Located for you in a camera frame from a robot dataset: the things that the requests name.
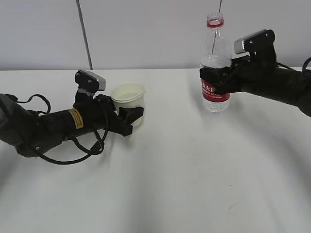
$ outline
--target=plastic water bottle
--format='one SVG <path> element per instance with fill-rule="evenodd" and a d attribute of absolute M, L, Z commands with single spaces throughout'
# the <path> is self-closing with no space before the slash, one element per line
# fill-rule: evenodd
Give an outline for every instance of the plastic water bottle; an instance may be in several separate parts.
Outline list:
<path fill-rule="evenodd" d="M 224 37 L 222 13 L 207 16 L 207 36 L 200 60 L 200 68 L 223 68 L 231 66 L 231 47 Z M 217 95 L 213 86 L 202 80 L 203 105 L 211 112 L 221 112 L 229 106 L 230 94 Z"/>

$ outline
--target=white plastic cup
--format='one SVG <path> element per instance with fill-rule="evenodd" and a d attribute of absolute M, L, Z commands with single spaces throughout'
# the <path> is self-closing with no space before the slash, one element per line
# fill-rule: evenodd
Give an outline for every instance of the white plastic cup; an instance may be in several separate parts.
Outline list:
<path fill-rule="evenodd" d="M 111 92 L 111 98 L 115 104 L 117 114 L 119 108 L 137 108 L 144 105 L 145 87 L 140 83 L 122 83 Z M 138 126 L 142 117 L 133 122 L 133 127 Z"/>

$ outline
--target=bottle label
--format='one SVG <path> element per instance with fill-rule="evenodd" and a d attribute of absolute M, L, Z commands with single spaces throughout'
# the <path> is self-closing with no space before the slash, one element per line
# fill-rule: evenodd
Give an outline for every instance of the bottle label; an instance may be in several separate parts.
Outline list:
<path fill-rule="evenodd" d="M 203 97 L 212 102 L 224 102 L 230 97 L 230 93 L 224 95 L 218 95 L 214 93 L 214 88 L 208 82 L 202 80 L 202 93 Z"/>

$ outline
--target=black wire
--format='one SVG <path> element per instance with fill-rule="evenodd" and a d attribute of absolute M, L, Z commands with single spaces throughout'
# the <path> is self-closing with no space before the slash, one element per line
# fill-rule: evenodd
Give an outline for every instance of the black wire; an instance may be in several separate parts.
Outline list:
<path fill-rule="evenodd" d="M 45 98 L 43 95 L 40 95 L 40 94 L 34 94 L 34 95 L 30 96 L 30 98 L 27 101 L 16 101 L 16 103 L 29 103 L 33 99 L 33 97 L 39 97 L 40 99 L 42 99 L 46 103 L 46 105 L 48 107 L 48 110 L 46 112 L 37 111 L 38 113 L 48 114 L 51 112 L 50 102 L 48 101 L 47 98 Z"/>
<path fill-rule="evenodd" d="M 287 68 L 287 69 L 289 69 L 289 70 L 294 70 L 293 68 L 290 68 L 290 67 L 288 67 L 287 65 L 284 65 L 284 64 L 282 64 L 282 63 L 277 62 L 276 64 L 277 64 L 279 67 L 284 67 L 284 68 Z"/>
<path fill-rule="evenodd" d="M 311 62 L 311 57 L 309 57 L 302 66 L 302 72 L 305 72 L 307 69 L 308 64 Z"/>
<path fill-rule="evenodd" d="M 11 115 L 9 113 L 9 111 L 7 110 L 5 104 L 3 103 L 3 101 L 0 99 L 0 108 L 2 109 L 4 115 L 6 116 L 6 118 L 8 119 L 8 123 L 12 125 L 12 127 L 15 129 L 16 133 L 18 134 L 18 136 L 21 138 L 21 140 L 23 141 L 23 143 L 34 153 L 36 154 L 38 157 L 40 157 L 41 159 L 47 161 L 47 162 L 50 162 L 52 164 L 57 164 L 57 165 L 72 165 L 72 164 L 76 164 L 76 163 L 79 163 L 79 162 L 82 162 L 86 159 L 88 159 L 92 154 L 87 154 L 86 156 L 80 158 L 80 159 L 76 159 L 76 160 L 71 160 L 71 161 L 58 161 L 58 160 L 55 160 L 55 159 L 51 159 L 47 156 L 45 156 L 44 154 L 42 154 L 41 152 L 39 152 L 38 150 L 36 150 L 34 147 L 32 147 L 30 144 L 27 143 L 27 141 L 25 140 L 25 138 L 22 136 L 22 134 L 20 133 L 19 129 L 15 126 L 15 124 L 12 122 L 12 119 L 11 119 Z M 107 134 L 108 134 L 108 115 L 106 113 L 106 111 L 104 110 L 103 107 L 101 107 L 101 109 L 103 110 L 104 112 L 104 116 L 106 118 L 106 129 L 105 129 L 105 132 L 104 132 L 104 135 L 103 135 L 103 138 L 102 140 L 104 141 L 107 137 Z"/>
<path fill-rule="evenodd" d="M 96 130 L 94 130 L 93 132 L 95 133 L 95 136 L 97 138 L 97 142 L 92 146 L 91 150 L 88 150 L 86 149 L 84 146 L 82 146 L 79 142 L 78 142 L 78 139 L 76 137 L 74 138 L 70 138 L 69 140 L 73 141 L 74 144 L 76 145 L 76 147 L 78 149 L 80 149 L 81 151 L 83 151 L 84 153 L 89 153 L 89 154 L 93 154 L 93 155 L 98 155 L 98 154 L 101 154 L 104 150 L 104 141 L 108 135 L 108 125 L 109 125 L 109 118 L 108 118 L 108 115 L 107 115 L 107 112 L 106 110 L 104 109 L 104 107 L 102 107 L 100 105 L 100 108 L 101 110 L 103 111 L 103 114 L 104 114 L 104 118 L 105 118 L 105 124 L 106 124 L 106 128 L 104 130 L 104 135 L 102 137 L 102 139 L 100 139 L 99 137 L 99 134 Z M 93 148 L 96 148 L 97 146 L 100 146 L 100 149 L 99 150 L 93 150 Z"/>

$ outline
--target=black cylinder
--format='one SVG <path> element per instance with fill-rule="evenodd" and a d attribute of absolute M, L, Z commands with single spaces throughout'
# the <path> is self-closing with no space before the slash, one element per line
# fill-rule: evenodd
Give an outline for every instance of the black cylinder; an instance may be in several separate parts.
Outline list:
<path fill-rule="evenodd" d="M 297 106 L 311 83 L 311 75 L 295 70 L 276 68 L 272 71 L 245 66 L 237 77 L 241 91 Z"/>

